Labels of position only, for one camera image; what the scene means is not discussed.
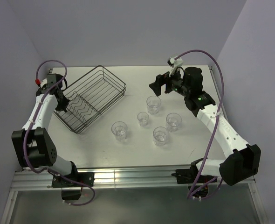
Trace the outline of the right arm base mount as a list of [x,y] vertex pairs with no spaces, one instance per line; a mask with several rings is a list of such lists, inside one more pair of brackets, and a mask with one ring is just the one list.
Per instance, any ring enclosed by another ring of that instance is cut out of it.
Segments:
[[[197,171],[193,168],[187,169],[176,169],[174,173],[171,174],[172,177],[176,178],[177,184],[193,184]],[[212,180],[212,182],[217,182],[217,177],[210,175],[201,175],[197,180],[197,183],[206,183]]]

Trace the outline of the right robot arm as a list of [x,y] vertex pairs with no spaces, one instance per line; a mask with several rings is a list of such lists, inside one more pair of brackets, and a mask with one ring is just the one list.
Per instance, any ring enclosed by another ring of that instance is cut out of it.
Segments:
[[166,72],[157,75],[149,85],[156,96],[161,95],[161,87],[165,93],[172,91],[184,97],[185,105],[193,115],[214,134],[224,155],[224,160],[198,159],[190,168],[190,179],[202,181],[205,176],[221,177],[233,186],[257,174],[261,158],[261,149],[244,140],[218,111],[213,98],[203,90],[202,70],[187,67],[184,74],[176,71],[173,75]]

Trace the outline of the small clear glass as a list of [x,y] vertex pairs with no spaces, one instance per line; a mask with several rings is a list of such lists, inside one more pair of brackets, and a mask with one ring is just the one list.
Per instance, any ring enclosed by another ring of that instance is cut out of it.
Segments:
[[137,119],[140,126],[146,126],[149,121],[149,115],[146,112],[140,112],[137,115]]

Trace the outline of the clear glass back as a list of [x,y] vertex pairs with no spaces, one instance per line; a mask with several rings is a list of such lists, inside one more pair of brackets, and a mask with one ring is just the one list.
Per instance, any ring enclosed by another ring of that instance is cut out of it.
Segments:
[[161,99],[157,96],[149,96],[146,100],[147,111],[151,115],[155,115],[159,112],[161,106]]

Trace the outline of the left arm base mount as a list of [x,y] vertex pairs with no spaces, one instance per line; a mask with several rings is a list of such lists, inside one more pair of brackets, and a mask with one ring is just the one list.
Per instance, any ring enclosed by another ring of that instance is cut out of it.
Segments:
[[61,189],[62,200],[65,201],[77,201],[80,196],[83,196],[83,188],[89,188],[92,191],[91,200],[95,198],[93,172],[80,172],[75,176],[58,176],[54,175],[51,187],[55,189]]

